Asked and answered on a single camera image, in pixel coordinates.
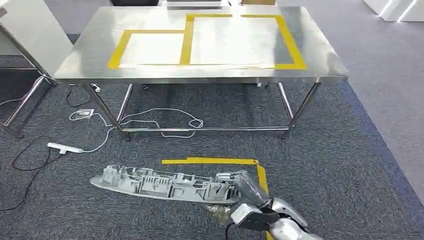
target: carpet floor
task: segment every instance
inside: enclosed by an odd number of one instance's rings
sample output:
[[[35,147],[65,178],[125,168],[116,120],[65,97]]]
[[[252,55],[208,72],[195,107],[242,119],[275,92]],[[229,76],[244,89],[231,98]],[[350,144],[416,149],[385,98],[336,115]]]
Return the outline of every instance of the carpet floor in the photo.
[[[37,77],[34,72],[0,74],[0,102],[21,97]],[[18,80],[22,81],[21,88],[12,87]],[[127,87],[100,87],[100,96],[117,113]],[[288,82],[285,87],[296,108],[309,85]],[[90,150],[106,135],[97,117],[68,120],[77,110],[65,100],[69,86],[45,87],[42,91],[45,97],[40,91],[32,98],[14,125],[24,127],[25,139],[0,132],[2,209],[22,199],[34,174],[11,168],[13,159],[32,140],[49,136],[56,143]],[[73,104],[88,99],[79,87],[69,96]],[[113,131],[98,151],[68,153],[43,169],[23,205],[0,212],[0,239],[224,239],[226,226],[208,213],[204,204],[135,197],[90,184],[91,177],[113,163],[200,176],[239,169],[256,175],[256,169],[248,165],[161,164],[163,159],[186,157],[257,159],[266,169],[270,194],[291,203],[306,218],[310,230],[326,240],[422,239],[423,206],[384,143],[376,149],[376,141],[381,139],[370,137],[368,116],[357,114],[361,106],[352,99],[355,94],[347,83],[323,86],[286,140],[276,133],[197,133],[189,139],[135,133],[126,142]],[[1,106],[3,121],[14,106],[16,103]],[[93,103],[82,108],[98,111]],[[146,90],[137,86],[126,114],[151,108],[185,110],[202,119],[205,127],[275,126],[286,121],[274,85],[150,85]],[[156,120],[164,127],[188,127],[190,120],[170,111],[155,111],[135,119]],[[40,139],[20,156],[17,165],[40,166],[47,154],[47,142]],[[232,229],[229,239],[264,240],[266,235]]]

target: yellow tape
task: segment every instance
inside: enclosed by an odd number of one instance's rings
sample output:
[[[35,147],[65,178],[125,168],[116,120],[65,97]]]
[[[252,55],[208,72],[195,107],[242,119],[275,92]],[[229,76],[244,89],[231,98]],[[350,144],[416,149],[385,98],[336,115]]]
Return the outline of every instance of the yellow tape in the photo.
[[[110,57],[109,63],[107,66],[110,69],[118,69],[121,63],[121,57],[124,54],[125,48],[127,47],[128,42],[130,41],[131,33],[128,30],[124,30],[122,37],[118,45],[116,46],[115,51]]]
[[[250,158],[219,158],[219,157],[187,157],[186,159],[164,159],[162,164],[238,164],[256,165],[257,180],[260,187],[268,194],[267,173],[258,160]],[[266,232],[267,240],[274,240],[269,232]]]
[[[182,39],[181,56],[179,57],[179,65],[189,65],[192,57],[193,31],[195,28],[195,17],[187,14],[185,17],[184,38]]]
[[[244,14],[241,15],[243,18],[272,18],[275,19],[278,25],[279,32],[287,47],[288,53],[293,60],[293,63],[276,63],[275,69],[278,70],[302,70],[306,69],[307,66],[302,58],[302,55],[296,46],[295,39],[290,33],[283,16],[281,15],[265,15],[265,14]]]
[[[281,15],[266,15],[266,14],[244,14],[243,18],[273,18],[276,20],[281,37],[287,47],[287,50],[293,60],[293,63],[276,63],[274,69],[277,70],[302,70],[307,66],[302,58],[302,55],[296,46],[296,42],[287,27],[284,18]],[[184,30],[178,29],[141,29],[141,30],[124,30],[122,37],[112,54],[108,67],[110,69],[118,69],[120,67],[121,57],[124,54],[125,48],[130,40],[131,34],[184,34],[181,47],[181,55],[179,58],[180,66],[191,65],[192,44],[194,35],[195,18],[231,18],[231,14],[187,14],[185,19]],[[177,65],[177,64],[149,64],[149,65]],[[221,64],[196,64],[196,65],[221,65]]]
[[[193,34],[195,18],[231,18],[231,14],[187,14],[185,16],[184,38],[182,40],[179,65],[190,65],[192,58]]]
[[[187,157],[187,159],[162,160],[162,164],[239,164],[256,165],[255,159],[218,158],[218,157]]]

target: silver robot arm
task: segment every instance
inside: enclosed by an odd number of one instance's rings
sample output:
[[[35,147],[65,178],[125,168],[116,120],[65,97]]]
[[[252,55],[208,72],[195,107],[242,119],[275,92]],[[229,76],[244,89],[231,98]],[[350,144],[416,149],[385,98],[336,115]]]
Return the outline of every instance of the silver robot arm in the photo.
[[[246,171],[218,173],[216,179],[232,179],[248,201],[231,214],[238,228],[269,231],[275,240],[323,240],[308,232],[308,223],[290,204],[270,197]]]

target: stainless steel table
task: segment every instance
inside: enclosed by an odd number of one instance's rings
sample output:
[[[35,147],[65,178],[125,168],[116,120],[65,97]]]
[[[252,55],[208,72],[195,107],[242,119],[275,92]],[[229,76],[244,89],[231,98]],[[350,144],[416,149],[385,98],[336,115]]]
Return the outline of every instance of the stainless steel table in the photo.
[[[82,84],[119,130],[128,132],[281,131],[288,137],[321,83],[348,71],[304,7],[102,7],[54,78]],[[283,83],[309,81],[296,112]],[[133,84],[275,83],[287,126],[122,128]],[[90,84],[129,84],[117,117]]]

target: robotic finger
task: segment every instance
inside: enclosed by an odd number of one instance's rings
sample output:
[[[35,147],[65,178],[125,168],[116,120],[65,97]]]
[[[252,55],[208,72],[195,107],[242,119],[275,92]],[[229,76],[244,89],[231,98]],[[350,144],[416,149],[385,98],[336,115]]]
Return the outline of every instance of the robotic finger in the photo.
[[[269,231],[275,240],[323,240],[309,233],[308,223],[290,204],[270,197],[246,171],[218,173],[216,178],[233,180],[241,197],[249,203],[241,204],[231,214],[238,228]]]

